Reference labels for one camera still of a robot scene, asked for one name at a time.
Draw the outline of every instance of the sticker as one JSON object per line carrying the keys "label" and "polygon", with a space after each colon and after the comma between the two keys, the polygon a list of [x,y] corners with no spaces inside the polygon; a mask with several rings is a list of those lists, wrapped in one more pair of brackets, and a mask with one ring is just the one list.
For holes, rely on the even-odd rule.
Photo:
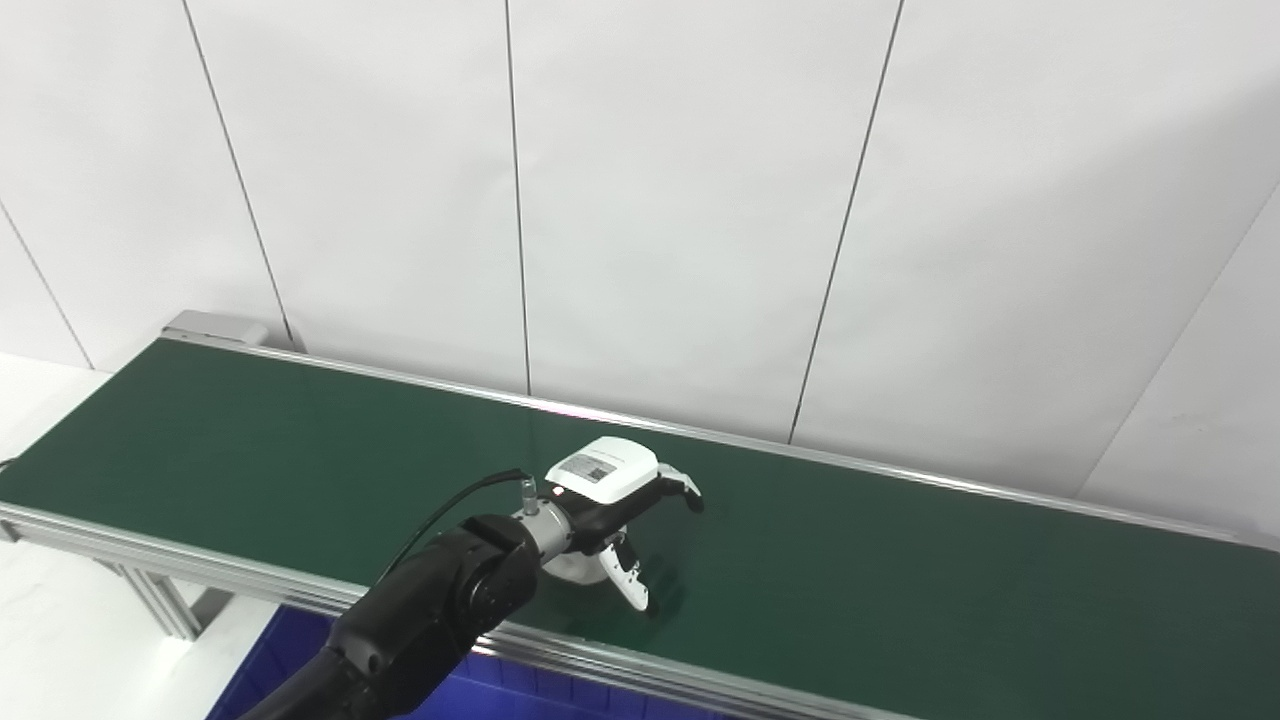
{"label": "sticker", "polygon": [[613,470],[617,470],[617,468],[593,455],[579,454],[562,462],[561,470],[573,473],[584,480],[595,484]]}

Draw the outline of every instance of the robotic arm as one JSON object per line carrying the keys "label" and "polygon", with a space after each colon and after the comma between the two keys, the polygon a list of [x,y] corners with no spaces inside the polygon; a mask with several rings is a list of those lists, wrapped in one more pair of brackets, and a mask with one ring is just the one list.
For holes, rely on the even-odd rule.
{"label": "robotic arm", "polygon": [[604,437],[526,480],[513,515],[477,515],[440,533],[374,584],[329,641],[241,720],[384,720],[412,711],[476,639],[534,597],[538,569],[579,583],[609,578],[655,612],[626,524],[666,496],[701,512],[687,475],[649,448]]}

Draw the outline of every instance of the aluminum frame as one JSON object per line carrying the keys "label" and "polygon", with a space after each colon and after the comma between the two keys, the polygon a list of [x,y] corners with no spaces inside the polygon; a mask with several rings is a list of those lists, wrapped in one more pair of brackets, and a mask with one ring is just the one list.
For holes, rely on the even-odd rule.
{"label": "aluminum frame", "polygon": [[[1130,523],[1166,532],[1230,542],[1280,552],[1280,541],[1262,533],[1220,530],[1128,510],[1117,510],[1012,488],[989,486],[934,473],[846,457],[832,452],[809,450],[760,441],[728,433],[704,430],[649,420],[632,415],[594,410],[577,405],[521,396],[475,386],[424,378],[408,373],[370,368],[339,360],[328,360],[287,350],[246,345],[236,340],[212,337],[198,331],[170,325],[160,336],[230,352],[297,363],[314,368],[353,373],[370,378],[429,387],[472,397],[566,414],[614,425],[663,432],[705,442],[745,447],[762,452],[797,457],[813,462],[850,468],[868,473],[925,483],[947,489],[970,492],[1014,502],[1025,502],[1065,512],[1076,512],[1107,520]],[[219,589],[260,597],[305,610],[338,615],[358,600],[367,588],[308,573],[256,562],[183,543],[152,538],[95,523],[65,518],[0,502],[0,520],[10,534],[23,539],[99,557],[161,575],[173,575]],[[781,717],[841,717],[851,720],[910,720],[855,703],[836,701],[812,693],[760,683],[704,667],[672,662],[641,652],[627,651],[581,638],[548,633],[513,623],[503,623],[476,643],[476,652],[493,655],[568,673],[589,680],[603,682],[724,712],[744,719],[776,720]]]}

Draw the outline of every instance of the panel seam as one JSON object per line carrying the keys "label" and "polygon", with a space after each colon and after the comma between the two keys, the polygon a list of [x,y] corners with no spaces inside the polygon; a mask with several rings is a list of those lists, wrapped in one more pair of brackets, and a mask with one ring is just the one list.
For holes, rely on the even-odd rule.
{"label": "panel seam", "polygon": [[845,205],[845,218],[840,224],[840,237],[836,240],[836,252],[831,259],[831,273],[827,275],[827,290],[822,295],[822,306],[818,309],[818,323],[813,331],[813,343],[809,346],[809,359],[804,366],[804,377],[800,379],[800,395],[796,397],[796,410],[791,416],[791,430],[787,433],[787,443],[792,443],[796,436],[796,425],[800,424],[800,407],[804,406],[805,391],[809,388],[809,373],[813,370],[813,359],[818,352],[818,338],[822,336],[822,323],[827,318],[827,302],[831,300],[831,288],[836,282],[836,269],[840,266],[840,252],[845,247],[845,236],[849,232],[849,217],[854,210],[854,197],[858,195],[858,183],[863,177],[863,163],[867,160],[867,147],[872,140],[872,127],[876,124],[876,111],[879,109],[881,94],[884,91],[884,78],[888,76],[888,61],[893,55],[893,42],[897,40],[897,28],[902,20],[902,8],[906,0],[899,0],[897,12],[893,14],[893,26],[888,32],[888,45],[884,47],[884,61],[881,64],[879,79],[876,83],[876,96],[872,100],[870,113],[867,115],[867,132],[863,135],[863,146],[858,152],[858,165],[854,168],[854,182],[849,188],[849,202]]}
{"label": "panel seam", "polygon": [[534,395],[532,364],[529,354],[529,292],[525,279],[525,222],[520,204],[520,142],[516,138],[516,70],[511,50],[511,0],[502,3],[507,22],[507,92],[511,97],[511,168],[516,184],[516,249],[520,255],[520,318],[525,336],[525,393]]}
{"label": "panel seam", "polygon": [[76,343],[76,348],[79,350],[81,357],[84,359],[84,364],[88,365],[90,370],[96,370],[93,361],[88,357],[88,351],[84,350],[84,343],[81,342],[79,334],[76,333],[76,328],[72,327],[70,318],[67,316],[67,311],[63,310],[63,304],[58,301],[58,296],[54,295],[54,287],[49,284],[49,278],[45,277],[45,272],[40,269],[40,263],[36,263],[36,255],[32,254],[31,247],[27,245],[27,238],[22,237],[22,232],[18,229],[18,224],[13,222],[13,215],[9,214],[9,208],[5,206],[4,200],[0,200],[0,213],[4,214],[5,223],[9,224],[9,229],[13,231],[13,236],[18,238],[18,245],[22,251],[27,255],[27,261],[31,263],[31,269],[36,272],[36,277],[40,278],[40,284],[45,286],[45,292],[49,293],[49,300],[54,304],[54,309],[58,310],[58,316],[63,319],[63,325],[67,327],[67,332],[70,333],[72,341]]}
{"label": "panel seam", "polygon": [[1228,265],[1230,265],[1231,260],[1235,259],[1235,255],[1240,251],[1240,246],[1244,245],[1244,241],[1249,237],[1249,233],[1253,232],[1253,227],[1258,224],[1258,218],[1262,217],[1262,213],[1267,209],[1267,205],[1271,205],[1271,202],[1276,200],[1280,200],[1280,179],[1277,179],[1276,183],[1271,186],[1271,192],[1267,195],[1266,200],[1262,201],[1262,205],[1258,206],[1258,211],[1253,214],[1253,219],[1249,220],[1249,225],[1244,228],[1244,233],[1240,234],[1240,240],[1235,241],[1235,246],[1231,247],[1231,252],[1228,254],[1226,259],[1219,266],[1217,274],[1215,274],[1213,279],[1208,283],[1208,286],[1206,286],[1204,293],[1201,296],[1199,302],[1197,302],[1196,307],[1192,309],[1192,311],[1187,315],[1187,322],[1183,323],[1181,329],[1178,331],[1178,334],[1174,337],[1174,341],[1169,345],[1169,350],[1165,351],[1164,357],[1161,357],[1160,363],[1156,364],[1155,372],[1152,372],[1151,377],[1147,378],[1147,384],[1142,386],[1142,391],[1138,392],[1138,395],[1133,400],[1133,404],[1129,405],[1129,411],[1125,413],[1124,418],[1116,425],[1115,432],[1111,433],[1111,437],[1107,439],[1106,446],[1102,447],[1102,451],[1098,454],[1098,456],[1093,459],[1093,464],[1089,466],[1089,471],[1084,474],[1084,479],[1080,480],[1080,486],[1075,488],[1075,493],[1071,495],[1073,498],[1079,497],[1080,493],[1084,492],[1085,486],[1089,484],[1089,480],[1093,479],[1093,473],[1098,470],[1098,465],[1102,464],[1102,459],[1106,457],[1107,452],[1111,451],[1111,446],[1115,445],[1116,438],[1120,437],[1120,430],[1123,430],[1124,427],[1129,424],[1129,419],[1133,418],[1133,414],[1138,410],[1138,405],[1140,405],[1142,400],[1147,397],[1147,393],[1151,391],[1151,386],[1155,384],[1156,378],[1160,377],[1161,370],[1164,370],[1165,365],[1169,364],[1169,359],[1174,355],[1174,350],[1176,350],[1178,343],[1183,341],[1183,336],[1187,334],[1187,329],[1190,328],[1192,323],[1196,322],[1196,318],[1204,307],[1204,302],[1208,301],[1208,296],[1213,292],[1213,288],[1217,287],[1217,283],[1222,279],[1222,274],[1226,272]]}
{"label": "panel seam", "polygon": [[262,256],[262,266],[266,269],[266,279],[271,283],[271,295],[275,296],[275,306],[280,311],[280,322],[284,324],[284,334],[289,338],[289,345],[298,352],[306,352],[298,338],[293,336],[293,327],[289,324],[288,313],[284,311],[284,300],[280,297],[280,286],[275,281],[275,270],[271,269],[271,259],[268,256],[266,245],[262,242],[262,231],[257,225],[257,214],[253,211],[253,202],[248,197],[248,187],[244,184],[244,174],[241,172],[239,159],[236,156],[236,146],[232,143],[230,131],[227,128],[227,118],[223,115],[223,105],[218,100],[218,91],[214,88],[214,77],[209,72],[209,61],[205,59],[205,47],[200,44],[200,33],[196,32],[196,20],[191,15],[191,6],[187,0],[182,0],[182,12],[187,15],[187,27],[191,29],[191,40],[196,45],[196,55],[200,58],[200,69],[205,74],[205,85],[209,87],[209,96],[214,101],[214,111],[218,114],[218,126],[223,131],[223,140],[227,142],[227,154],[232,159],[232,169],[236,170],[236,182],[239,184],[241,197],[244,200],[244,209],[248,211],[248,222],[253,228],[253,240],[257,241],[257,250]]}

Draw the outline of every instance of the black cable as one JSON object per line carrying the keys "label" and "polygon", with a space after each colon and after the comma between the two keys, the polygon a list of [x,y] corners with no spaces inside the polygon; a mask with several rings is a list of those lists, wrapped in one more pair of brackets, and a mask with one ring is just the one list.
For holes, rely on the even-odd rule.
{"label": "black cable", "polygon": [[520,468],[512,468],[511,470],[503,470],[500,473],[494,473],[492,475],[481,478],[481,479],[471,483],[470,486],[462,488],[461,491],[458,491],[457,495],[454,495],[449,500],[444,501],[444,505],[439,506],[435,510],[435,512],[431,512],[431,515],[429,515],[426,520],[422,520],[422,524],[419,525],[417,529],[413,530],[413,534],[411,534],[408,537],[408,541],[406,541],[404,544],[399,548],[399,552],[397,552],[396,557],[393,557],[392,561],[390,561],[390,564],[387,565],[387,569],[383,570],[383,574],[378,577],[378,582],[381,582],[383,578],[385,578],[387,575],[390,575],[392,570],[394,570],[396,566],[399,565],[401,561],[404,560],[404,557],[408,556],[408,552],[411,550],[413,550],[413,546],[417,544],[417,541],[421,539],[422,536],[426,534],[426,530],[430,529],[431,525],[434,525],[435,521],[439,520],[445,512],[448,512],[449,510],[452,510],[454,505],[462,502],[468,495],[474,493],[475,491],[477,491],[480,488],[486,488],[489,486],[495,486],[498,483],[509,483],[512,480],[522,480],[522,479],[525,479],[527,477],[529,477],[529,474],[525,473],[524,470],[521,470]]}

